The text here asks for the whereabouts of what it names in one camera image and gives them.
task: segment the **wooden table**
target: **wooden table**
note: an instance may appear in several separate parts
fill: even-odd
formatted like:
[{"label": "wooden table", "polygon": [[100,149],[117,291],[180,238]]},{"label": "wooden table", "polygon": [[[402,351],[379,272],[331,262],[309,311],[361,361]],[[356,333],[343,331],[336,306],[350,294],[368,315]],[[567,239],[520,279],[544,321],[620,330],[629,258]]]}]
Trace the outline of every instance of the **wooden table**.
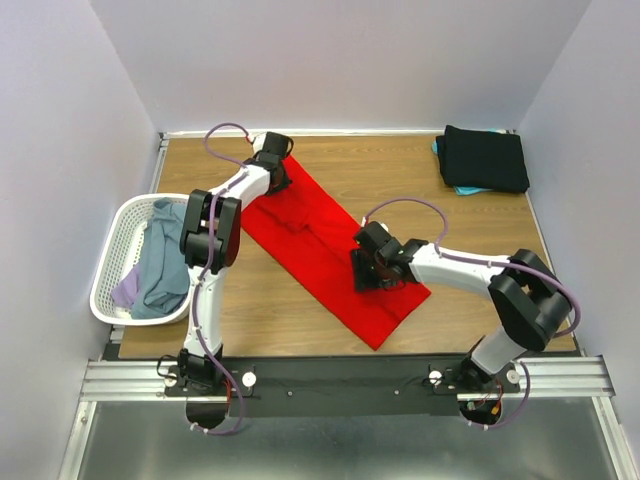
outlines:
[{"label": "wooden table", "polygon": [[[435,202],[449,216],[449,248],[487,255],[518,248],[544,251],[524,195],[482,193],[457,196],[444,185],[430,136],[298,137],[294,156],[354,218],[401,195]],[[243,139],[222,138],[212,147],[245,159]],[[159,192],[189,194],[227,180],[234,165],[209,156],[200,139],[172,139]],[[390,205],[375,216],[402,242],[434,240],[442,229],[434,212],[413,203]],[[493,304],[479,296],[440,285],[408,316],[378,350],[380,353],[466,352],[499,321]],[[157,358],[182,346],[187,322],[127,327],[121,358]],[[372,350],[318,303],[268,253],[242,232],[240,254],[225,286],[221,319],[227,355],[366,354]],[[551,342],[550,350],[573,350],[571,338]]]}]

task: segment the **metal frame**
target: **metal frame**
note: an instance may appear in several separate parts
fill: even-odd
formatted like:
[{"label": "metal frame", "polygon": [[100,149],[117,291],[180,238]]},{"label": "metal frame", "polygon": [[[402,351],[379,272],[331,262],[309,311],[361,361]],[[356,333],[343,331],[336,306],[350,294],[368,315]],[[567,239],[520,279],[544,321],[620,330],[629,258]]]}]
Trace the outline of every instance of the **metal frame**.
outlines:
[{"label": "metal frame", "polygon": [[71,436],[67,443],[67,449],[60,468],[60,480],[75,480],[80,475],[82,459],[89,441],[93,418],[96,413],[96,402],[83,402],[78,404],[76,418],[73,422]]},{"label": "metal frame", "polygon": [[149,193],[156,193],[158,190],[158,183],[160,182],[160,175],[162,174],[162,168],[164,167],[164,159],[167,156],[167,148],[169,147],[169,140],[166,138],[166,134],[160,134],[160,146],[158,148],[158,158],[156,159],[156,168],[153,171],[153,177],[151,177],[151,185],[149,185]]},{"label": "metal frame", "polygon": [[611,399],[594,397],[592,400],[618,478],[637,479],[638,470]]},{"label": "metal frame", "polygon": [[[425,365],[429,355],[425,355]],[[531,374],[531,398],[610,397],[615,394],[604,360],[600,357],[532,357],[522,361]],[[166,370],[175,362],[165,362]],[[520,388],[524,390],[524,370]],[[80,392],[83,402],[208,401],[225,402],[225,397],[166,397],[163,379],[156,373],[156,362],[90,362]],[[519,398],[522,393],[505,394]],[[460,394],[458,400],[484,398],[484,393]]]}]

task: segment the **black cable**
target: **black cable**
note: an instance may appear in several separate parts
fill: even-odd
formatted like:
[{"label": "black cable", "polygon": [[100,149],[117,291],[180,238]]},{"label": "black cable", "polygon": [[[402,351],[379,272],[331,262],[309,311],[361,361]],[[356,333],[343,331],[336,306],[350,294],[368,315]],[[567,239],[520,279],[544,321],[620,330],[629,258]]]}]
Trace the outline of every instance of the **black cable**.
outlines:
[{"label": "black cable", "polygon": [[163,355],[158,359],[158,363],[156,364],[156,373],[158,374],[158,376],[162,377],[162,378],[170,378],[171,380],[178,380],[178,377],[174,374],[169,374],[169,373],[161,373],[160,372],[160,366],[162,365],[162,362],[165,360],[174,360],[177,361],[178,357],[174,357],[173,355]]},{"label": "black cable", "polygon": [[285,158],[291,155],[291,152],[293,151],[293,138],[291,137],[287,137],[287,138],[289,138],[289,150],[287,151],[287,154],[284,156]]}]

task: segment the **plastic basket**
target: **plastic basket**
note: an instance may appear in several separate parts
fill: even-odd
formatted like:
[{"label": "plastic basket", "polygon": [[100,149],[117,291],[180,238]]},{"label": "plastic basket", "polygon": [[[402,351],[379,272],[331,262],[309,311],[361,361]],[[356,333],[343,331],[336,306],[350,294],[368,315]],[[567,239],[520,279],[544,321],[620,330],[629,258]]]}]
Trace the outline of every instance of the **plastic basket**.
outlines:
[{"label": "plastic basket", "polygon": [[177,322],[189,312],[191,289],[182,305],[170,315],[158,318],[132,319],[131,310],[117,307],[111,291],[120,283],[140,258],[144,229],[153,214],[153,202],[168,198],[175,203],[187,204],[188,195],[150,194],[134,197],[122,205],[116,213],[107,242],[102,250],[98,271],[91,288],[90,305],[93,314],[112,325],[161,325]]}]

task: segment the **purple cable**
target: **purple cable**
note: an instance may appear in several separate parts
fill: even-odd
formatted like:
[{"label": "purple cable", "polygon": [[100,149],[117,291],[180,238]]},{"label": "purple cable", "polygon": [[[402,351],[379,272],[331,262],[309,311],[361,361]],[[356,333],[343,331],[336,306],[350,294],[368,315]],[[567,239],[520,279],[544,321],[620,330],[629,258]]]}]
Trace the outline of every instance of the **purple cable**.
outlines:
[{"label": "purple cable", "polygon": [[[449,232],[449,220],[447,220],[447,216],[445,215],[445,213],[436,205],[423,200],[421,198],[415,198],[415,197],[397,197],[397,198],[392,198],[391,200],[387,200],[386,202],[382,202],[380,205],[374,207],[373,209],[371,209],[369,212],[367,212],[367,214],[364,216],[365,222],[369,221],[369,217],[371,215],[373,215],[375,212],[377,212],[378,210],[380,210],[382,207],[385,207],[391,203],[395,203],[395,202],[417,202],[417,203],[421,203],[422,205],[426,205],[427,207],[435,210],[438,215],[440,215],[440,218],[442,218],[442,221],[444,223],[442,232],[440,233],[440,235],[438,235],[438,238],[436,238],[436,241],[434,243],[434,249],[436,251],[436,253],[438,253],[439,255],[441,255],[444,258],[447,258],[449,260],[455,260],[458,262],[463,262],[463,263],[469,263],[472,265],[482,265],[482,266],[489,266],[487,262],[485,262],[484,260],[479,260],[476,258],[469,258],[469,257],[463,257],[460,255],[452,255],[450,253],[445,253],[445,252],[441,252],[440,251],[440,242],[442,242],[442,239],[444,238],[444,236]],[[534,275],[538,278],[540,278],[541,280],[550,283],[551,285],[553,285],[555,288],[558,289],[558,291],[560,291],[560,293],[562,293],[565,298],[569,301],[569,303],[571,304],[571,306],[573,307],[575,316],[573,319],[573,322],[571,322],[571,325],[569,325],[565,330],[561,331],[561,332],[557,332],[553,337],[554,338],[558,338],[558,337],[564,337],[565,335],[569,335],[570,333],[572,333],[576,328],[578,328],[578,325],[580,324],[580,318],[582,317],[582,309],[580,308],[580,303],[578,302],[578,299],[575,297],[575,295],[573,293],[571,293],[564,285],[562,285],[559,281],[557,281],[555,278],[550,277],[549,275],[545,275],[544,273],[531,268],[531,267],[527,267],[525,265],[518,265],[516,263],[507,263],[507,262],[491,262],[491,266],[495,266],[495,267],[502,267],[502,268],[511,268],[513,270],[518,270],[520,272],[524,272],[524,273],[528,273],[530,275]]]},{"label": "purple cable", "polygon": [[235,158],[232,157],[228,157],[226,155],[222,155],[220,153],[214,152],[213,150],[211,150],[209,148],[208,145],[208,140],[209,137],[218,129],[222,128],[222,127],[226,127],[226,126],[232,126],[232,127],[237,127],[239,129],[241,129],[243,132],[245,132],[245,134],[248,136],[249,133],[247,132],[247,130],[245,128],[243,128],[240,125],[237,125],[235,123],[221,123],[220,125],[216,125],[215,127],[213,127],[211,130],[209,130],[209,132],[207,133],[207,135],[204,138],[204,146],[205,149],[207,150],[207,152],[209,152],[211,155],[221,158],[223,160],[227,160],[233,163],[238,164],[240,167],[242,167],[243,169],[243,174],[240,175],[238,178],[236,178],[234,181],[232,181],[231,183],[229,183],[229,185],[221,190],[219,190],[218,192],[216,192],[213,195],[213,198],[211,199],[211,206],[209,208],[209,255],[207,257],[207,263],[205,264],[204,268],[202,269],[202,272],[200,272],[200,275],[198,276],[198,283],[196,284],[194,290],[193,290],[193,301],[191,303],[191,314],[193,317],[193,325],[196,328],[196,336],[198,337],[198,341],[200,342],[200,345],[202,346],[202,349],[205,351],[205,353],[207,354],[207,357],[209,357],[209,359],[213,362],[213,364],[215,365],[215,367],[220,370],[222,372],[222,374],[227,377],[227,379],[229,380],[229,382],[231,383],[231,385],[233,386],[233,388],[235,388],[236,390],[236,394],[238,395],[238,401],[240,402],[240,414],[238,415],[238,420],[236,421],[235,425],[231,428],[228,428],[227,430],[222,430],[222,431],[213,431],[213,430],[208,430],[205,428],[202,428],[201,426],[197,425],[197,424],[192,424],[193,428],[201,431],[203,433],[206,433],[207,435],[231,435],[234,433],[237,433],[240,430],[240,425],[242,424],[242,420],[244,419],[245,415],[246,415],[246,404],[245,404],[245,399],[242,396],[242,393],[240,392],[240,386],[238,385],[238,382],[236,382],[235,378],[233,378],[233,375],[231,375],[231,373],[224,368],[224,366],[222,365],[222,363],[220,363],[220,361],[215,357],[215,354],[211,351],[211,349],[207,346],[207,343],[204,339],[204,336],[202,335],[202,331],[200,329],[200,321],[198,319],[198,296],[200,295],[200,288],[202,287],[202,281],[204,280],[205,275],[207,274],[207,272],[209,271],[209,269],[211,268],[211,265],[213,264],[213,256],[214,256],[214,246],[215,246],[215,206],[216,203],[218,201],[218,198],[220,197],[220,195],[222,195],[224,192],[227,192],[228,190],[230,190],[231,188],[233,188],[235,185],[237,185],[238,183],[240,183],[246,176],[247,176],[247,172],[246,172],[246,165],[244,165],[241,161],[236,160]]},{"label": "purple cable", "polygon": [[246,165],[244,163],[242,163],[240,160],[237,160],[237,159],[235,159],[233,157],[229,157],[228,155],[224,155],[224,154],[222,154],[220,152],[216,152],[215,150],[212,150],[211,147],[209,147],[209,137],[211,135],[213,135],[214,132],[220,130],[222,127],[234,127],[234,128],[238,128],[238,129],[242,130],[242,132],[245,135],[245,138],[247,139],[247,141],[249,141],[249,132],[247,131],[246,128],[244,128],[242,125],[238,125],[237,123],[224,122],[224,123],[220,123],[220,124],[216,125],[215,127],[213,127],[204,136],[204,139],[202,140],[202,143],[204,143],[205,150],[207,151],[207,153],[209,153],[210,155],[213,155],[214,157],[218,157],[218,158],[221,158],[222,160],[226,160],[228,162],[235,163],[236,165],[238,165],[240,167],[243,167],[243,168],[246,167]]}]

